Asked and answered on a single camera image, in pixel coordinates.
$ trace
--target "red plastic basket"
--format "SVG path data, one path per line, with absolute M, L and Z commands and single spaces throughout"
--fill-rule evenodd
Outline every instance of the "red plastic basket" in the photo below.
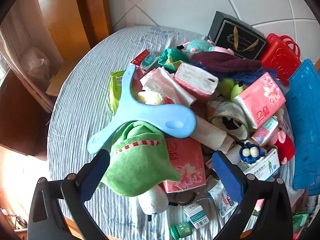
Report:
M 277 77 L 285 86 L 288 86 L 288 79 L 301 65 L 300 48 L 293 39 L 287 35 L 279 37 L 274 33 L 270 33 L 267 41 L 269 47 L 260 59 L 262 66 L 264 68 L 277 69 Z

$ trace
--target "white tile wall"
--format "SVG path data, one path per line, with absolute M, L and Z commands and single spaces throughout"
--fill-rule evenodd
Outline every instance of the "white tile wall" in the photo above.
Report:
M 304 0 L 110 0 L 115 30 L 132 25 L 174 27 L 207 35 L 217 10 L 269 33 L 291 36 L 301 59 L 320 57 L 320 27 Z
M 316 62 L 320 57 L 320 25 L 315 20 L 294 20 L 296 43 L 301 50 L 301 59 Z
M 316 19 L 304 0 L 289 0 L 289 2 L 292 6 L 293 18 Z
M 293 19 L 261 23 L 261 24 L 253 25 L 253 27 L 261 31 L 265 37 L 267 37 L 269 33 L 275 33 L 279 36 L 285 34 L 293 38 L 293 40 L 295 41 Z

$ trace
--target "pink bag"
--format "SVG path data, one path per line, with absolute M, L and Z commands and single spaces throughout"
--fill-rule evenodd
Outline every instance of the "pink bag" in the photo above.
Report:
M 178 182 L 165 180 L 167 193 L 182 192 L 205 185 L 204 162 L 201 145 L 188 138 L 169 138 L 165 140 L 172 166 L 181 173 Z

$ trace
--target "cardboard tube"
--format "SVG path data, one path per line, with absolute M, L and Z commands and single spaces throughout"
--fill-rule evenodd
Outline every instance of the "cardboard tube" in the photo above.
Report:
M 240 157 L 240 149 L 241 146 L 238 144 L 235 144 L 230 151 L 228 151 L 228 153 L 226 154 L 226 157 L 229 159 L 229 161 L 232 164 L 237 165 L 240 161 L 241 161 L 241 157 Z
M 195 132 L 191 134 L 190 137 L 206 145 L 212 150 L 221 150 L 222 152 L 225 151 L 224 154 L 226 154 L 232 147 L 234 140 L 228 136 L 227 132 L 221 130 L 197 115 L 196 119 L 197 127 Z

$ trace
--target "blue plastic hanger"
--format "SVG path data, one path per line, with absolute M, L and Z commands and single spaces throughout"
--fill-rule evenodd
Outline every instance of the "blue plastic hanger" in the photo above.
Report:
M 119 106 L 111 122 L 88 141 L 90 154 L 100 149 L 110 151 L 113 134 L 123 124 L 131 121 L 148 122 L 161 131 L 177 138 L 190 136 L 196 129 L 196 117 L 182 105 L 146 105 L 136 101 L 131 94 L 131 83 L 136 66 L 127 68 L 122 77 L 122 91 Z

